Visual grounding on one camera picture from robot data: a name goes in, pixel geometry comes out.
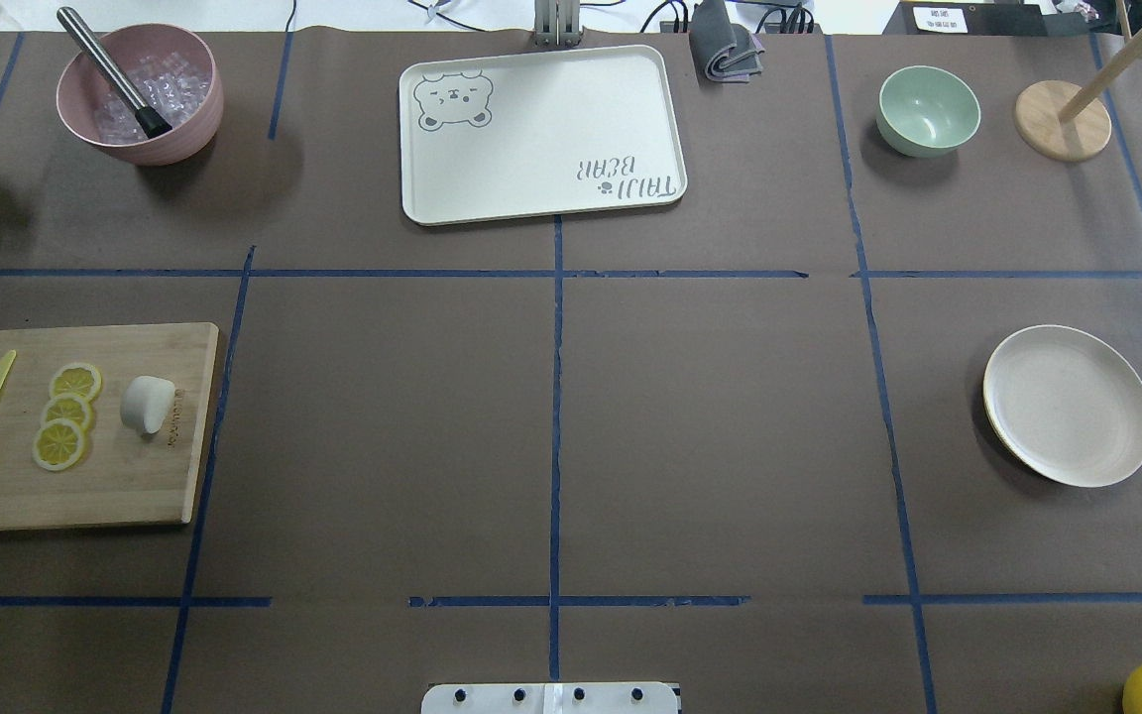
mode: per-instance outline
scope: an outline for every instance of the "white plate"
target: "white plate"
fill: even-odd
[[[1038,326],[998,344],[984,410],[1030,470],[1102,487],[1142,465],[1142,380],[1123,354],[1083,330]]]
[[[640,45],[412,64],[400,169],[423,225],[657,207],[686,188],[664,58]]]

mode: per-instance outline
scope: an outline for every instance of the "folded towel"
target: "folded towel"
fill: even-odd
[[[725,0],[702,0],[690,19],[690,49],[711,81],[749,81],[763,71],[765,48],[745,26],[730,22]]]

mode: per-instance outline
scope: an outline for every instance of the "wooden stand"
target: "wooden stand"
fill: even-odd
[[[1016,131],[1038,153],[1052,159],[1084,161],[1095,157],[1113,135],[1113,121],[1099,96],[1141,56],[1142,29],[1104,64],[1091,85],[1047,80],[1029,86],[1016,98]]]

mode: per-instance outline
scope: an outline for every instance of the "metal bracket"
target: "metal bracket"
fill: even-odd
[[[664,682],[553,682],[432,685],[421,714],[681,714],[681,685]]]
[[[582,37],[580,0],[536,0],[536,45],[574,47]]]

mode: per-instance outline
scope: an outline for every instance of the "lemon slice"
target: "lemon slice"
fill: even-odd
[[[47,422],[54,419],[72,419],[86,432],[91,428],[91,420],[94,418],[95,411],[91,410],[91,403],[87,402],[86,396],[82,396],[82,394],[73,392],[56,394],[56,396],[50,398],[46,407],[41,408],[42,424],[47,424]]]
[[[104,386],[104,378],[95,364],[89,362],[70,362],[50,378],[50,396],[72,392],[81,394],[87,402],[95,402],[99,396],[99,390]]]
[[[122,424],[139,434],[158,433],[172,403],[172,380],[137,376],[122,393]]]
[[[87,452],[87,433],[72,419],[51,419],[33,435],[33,463],[64,471]]]

